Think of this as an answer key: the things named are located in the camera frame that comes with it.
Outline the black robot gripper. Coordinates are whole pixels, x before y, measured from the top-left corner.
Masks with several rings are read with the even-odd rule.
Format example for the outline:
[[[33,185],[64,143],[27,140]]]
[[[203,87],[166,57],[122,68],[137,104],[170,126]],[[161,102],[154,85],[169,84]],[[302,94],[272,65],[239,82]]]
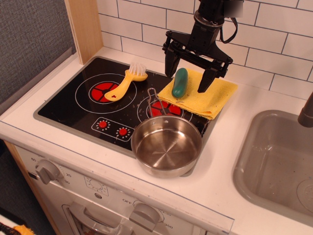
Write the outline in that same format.
[[[221,51],[216,45],[216,38],[223,32],[223,21],[200,22],[195,20],[191,34],[167,31],[167,39],[163,44],[165,52],[165,74],[172,77],[179,61],[185,60],[205,69],[198,93],[204,93],[215,78],[226,75],[228,65],[233,59]]]

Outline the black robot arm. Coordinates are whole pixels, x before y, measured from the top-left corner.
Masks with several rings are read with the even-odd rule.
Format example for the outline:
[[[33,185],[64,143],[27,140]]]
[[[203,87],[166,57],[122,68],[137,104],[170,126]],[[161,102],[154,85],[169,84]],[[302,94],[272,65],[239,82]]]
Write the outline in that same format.
[[[215,78],[224,77],[233,59],[216,45],[219,36],[224,44],[230,43],[238,32],[236,18],[242,10],[243,2],[236,0],[201,0],[194,13],[194,26],[191,34],[167,31],[163,45],[165,52],[165,74],[171,77],[182,59],[204,69],[198,88],[205,92]],[[234,23],[235,31],[227,40],[223,37],[225,18]]]

